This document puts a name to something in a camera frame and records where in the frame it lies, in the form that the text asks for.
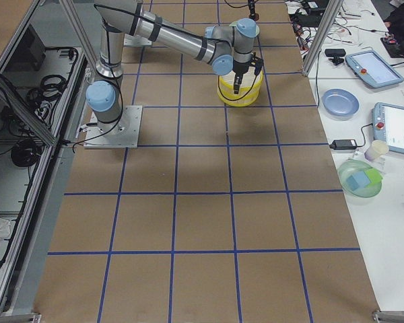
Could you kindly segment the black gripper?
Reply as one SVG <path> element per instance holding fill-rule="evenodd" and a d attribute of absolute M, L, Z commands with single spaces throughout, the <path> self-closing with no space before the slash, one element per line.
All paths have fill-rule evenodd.
<path fill-rule="evenodd" d="M 254 75 L 258 76 L 263 67 L 263 59 L 255 53 L 251 53 L 250 58 L 243 63 L 233 60 L 232 70 L 235 72 L 233 83 L 234 94 L 239 94 L 243 75 L 248 72 L 250 67 L 254 68 Z"/>

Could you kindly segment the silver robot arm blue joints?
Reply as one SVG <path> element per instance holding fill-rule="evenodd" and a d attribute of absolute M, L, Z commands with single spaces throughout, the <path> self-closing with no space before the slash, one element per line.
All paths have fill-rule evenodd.
<path fill-rule="evenodd" d="M 145 37 L 207 63 L 218 76 L 233 71 L 233 60 L 243 63 L 254 53 L 255 38 L 243 36 L 235 27 L 208 27 L 200 36 L 144 10 L 142 1 L 95 1 L 94 8 L 102 18 L 97 79 L 115 85 L 112 92 L 116 96 L 123 76 L 125 34 Z"/>

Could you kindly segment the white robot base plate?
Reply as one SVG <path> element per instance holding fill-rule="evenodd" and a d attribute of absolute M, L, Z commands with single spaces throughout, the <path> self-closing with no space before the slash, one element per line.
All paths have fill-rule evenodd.
<path fill-rule="evenodd" d="M 98 122 L 94 112 L 90 122 L 95 125 L 88 127 L 83 146 L 88 149 L 137 148 L 143 106 L 125 106 L 118 124 L 102 124 Z"/>

